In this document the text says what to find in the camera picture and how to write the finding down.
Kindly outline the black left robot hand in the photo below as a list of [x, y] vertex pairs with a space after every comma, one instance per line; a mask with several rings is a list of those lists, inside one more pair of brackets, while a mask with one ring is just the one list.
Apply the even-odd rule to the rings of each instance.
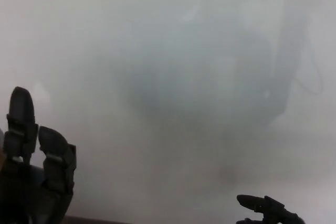
[[35, 120], [32, 96], [15, 87], [6, 116], [1, 223], [62, 223], [74, 195], [77, 149]]

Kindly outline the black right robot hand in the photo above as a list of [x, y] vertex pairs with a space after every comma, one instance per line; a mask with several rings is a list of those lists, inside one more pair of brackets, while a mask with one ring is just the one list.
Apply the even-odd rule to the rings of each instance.
[[260, 223], [260, 224], [305, 224], [305, 221], [295, 213], [289, 212], [285, 206], [268, 197], [256, 197], [251, 195], [237, 195], [239, 204], [255, 213], [263, 214], [262, 220], [245, 218], [236, 223]]

